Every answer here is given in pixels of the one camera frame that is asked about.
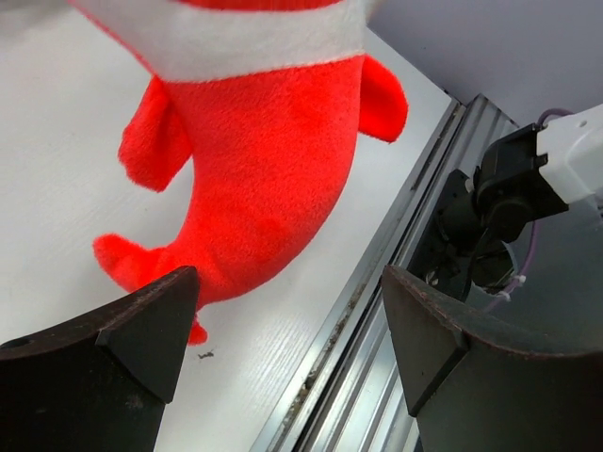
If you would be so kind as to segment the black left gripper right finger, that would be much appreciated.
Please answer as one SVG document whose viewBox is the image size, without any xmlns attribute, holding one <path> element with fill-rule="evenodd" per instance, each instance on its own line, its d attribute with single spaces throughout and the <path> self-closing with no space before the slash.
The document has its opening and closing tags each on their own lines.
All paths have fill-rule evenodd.
<svg viewBox="0 0 603 452">
<path fill-rule="evenodd" d="M 602 348 L 523 329 L 387 266 L 383 305 L 426 451 L 598 451 Z"/>
</svg>

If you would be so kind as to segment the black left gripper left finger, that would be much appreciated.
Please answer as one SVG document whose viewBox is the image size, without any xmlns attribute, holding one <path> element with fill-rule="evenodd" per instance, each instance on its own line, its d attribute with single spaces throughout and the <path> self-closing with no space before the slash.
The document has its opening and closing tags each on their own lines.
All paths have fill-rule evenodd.
<svg viewBox="0 0 603 452">
<path fill-rule="evenodd" d="M 1 346 L 4 451 L 151 451 L 195 317 L 197 271 Z"/>
</svg>

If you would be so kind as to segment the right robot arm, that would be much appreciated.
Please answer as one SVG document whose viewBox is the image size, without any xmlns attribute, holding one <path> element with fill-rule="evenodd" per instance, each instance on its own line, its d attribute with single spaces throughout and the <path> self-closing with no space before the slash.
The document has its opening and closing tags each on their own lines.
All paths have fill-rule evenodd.
<svg viewBox="0 0 603 452">
<path fill-rule="evenodd" d="M 426 269 L 425 281 L 466 300 L 487 249 L 513 243 L 530 226 L 522 266 L 492 289 L 496 302 L 508 301 L 527 279 L 540 220 L 602 189 L 601 106 L 579 113 L 545 111 L 537 122 L 493 142 L 469 181 L 470 188 L 435 216 L 445 247 Z"/>
</svg>

